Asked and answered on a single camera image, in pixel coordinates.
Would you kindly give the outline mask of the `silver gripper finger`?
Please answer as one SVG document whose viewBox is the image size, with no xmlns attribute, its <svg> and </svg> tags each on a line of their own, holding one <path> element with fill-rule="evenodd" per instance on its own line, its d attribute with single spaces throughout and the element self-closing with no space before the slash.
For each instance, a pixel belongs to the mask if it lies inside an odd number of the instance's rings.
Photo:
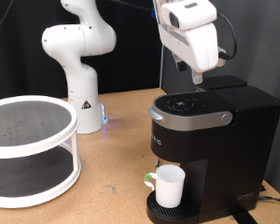
<svg viewBox="0 0 280 224">
<path fill-rule="evenodd" d="M 203 74 L 202 73 L 199 73 L 199 72 L 193 70 L 191 72 L 191 75 L 192 75 L 192 81 L 195 85 L 199 85 L 203 82 Z"/>
<path fill-rule="evenodd" d="M 174 60 L 175 60 L 175 65 L 176 68 L 182 72 L 185 71 L 187 69 L 187 64 L 182 61 L 177 55 L 173 54 Z"/>
</svg>

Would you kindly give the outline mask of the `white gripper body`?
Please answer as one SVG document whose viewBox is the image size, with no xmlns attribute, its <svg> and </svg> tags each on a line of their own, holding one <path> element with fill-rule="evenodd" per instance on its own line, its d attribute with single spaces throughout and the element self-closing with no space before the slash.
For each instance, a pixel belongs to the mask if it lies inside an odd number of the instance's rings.
<svg viewBox="0 0 280 224">
<path fill-rule="evenodd" d="M 160 25 L 159 33 L 162 44 L 193 70 L 203 73 L 217 66 L 217 30 L 212 22 L 187 31 Z"/>
</svg>

